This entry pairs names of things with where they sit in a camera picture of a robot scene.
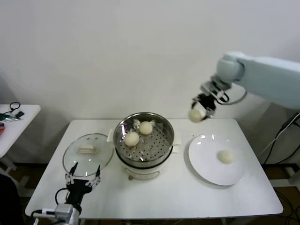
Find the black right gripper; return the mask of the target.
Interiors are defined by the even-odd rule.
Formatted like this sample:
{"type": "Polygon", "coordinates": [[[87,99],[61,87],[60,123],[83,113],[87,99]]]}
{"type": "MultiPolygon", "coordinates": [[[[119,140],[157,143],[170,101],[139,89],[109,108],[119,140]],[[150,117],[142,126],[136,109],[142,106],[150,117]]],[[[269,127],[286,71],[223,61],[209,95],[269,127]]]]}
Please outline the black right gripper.
{"type": "Polygon", "coordinates": [[[200,104],[205,110],[202,114],[202,120],[210,119],[215,114],[215,98],[212,95],[199,94],[196,98],[192,98],[191,109],[200,104]]]}

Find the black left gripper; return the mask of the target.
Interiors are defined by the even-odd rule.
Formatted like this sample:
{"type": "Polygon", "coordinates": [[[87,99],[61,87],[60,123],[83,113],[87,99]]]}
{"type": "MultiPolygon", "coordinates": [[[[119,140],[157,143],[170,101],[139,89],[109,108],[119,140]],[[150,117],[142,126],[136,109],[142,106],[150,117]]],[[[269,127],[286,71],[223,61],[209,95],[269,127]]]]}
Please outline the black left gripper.
{"type": "Polygon", "coordinates": [[[101,181],[101,165],[98,166],[94,179],[90,181],[73,178],[77,166],[78,162],[76,162],[70,171],[65,174],[66,188],[69,191],[69,195],[66,200],[67,204],[81,204],[84,195],[90,193],[91,188],[95,188],[101,181]]]}

